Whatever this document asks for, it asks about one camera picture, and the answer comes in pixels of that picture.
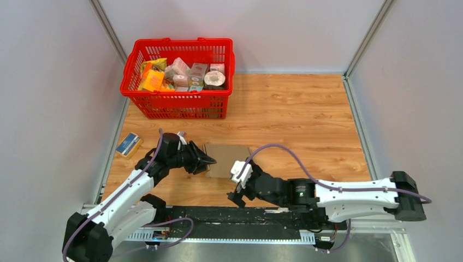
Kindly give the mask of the brown cardboard paper box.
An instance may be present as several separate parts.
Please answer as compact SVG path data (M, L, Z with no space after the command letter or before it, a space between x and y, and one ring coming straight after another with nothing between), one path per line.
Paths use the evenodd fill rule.
M205 176L208 178L230 179L230 170L236 160L245 161L251 155L249 147L238 145L205 144L204 152L216 160L207 167Z

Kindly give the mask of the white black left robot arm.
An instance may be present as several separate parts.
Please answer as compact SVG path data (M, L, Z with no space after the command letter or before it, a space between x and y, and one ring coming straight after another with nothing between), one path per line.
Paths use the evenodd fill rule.
M160 132L158 144L138 161L125 181L87 213L72 214L63 240L63 261L109 261L114 250L143 225L161 226L165 202L150 191L170 170L184 168L196 175L216 160L183 133Z

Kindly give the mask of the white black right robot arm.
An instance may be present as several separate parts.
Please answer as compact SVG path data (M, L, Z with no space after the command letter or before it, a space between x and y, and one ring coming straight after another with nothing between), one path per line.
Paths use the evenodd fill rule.
M236 188L228 193L228 199L238 207L245 207L243 197L257 198L292 212L311 213L313 225L320 229L331 223L386 213L397 221L426 220L417 184L404 171L366 182L284 180L264 172L259 165L237 160L231 167L230 179Z

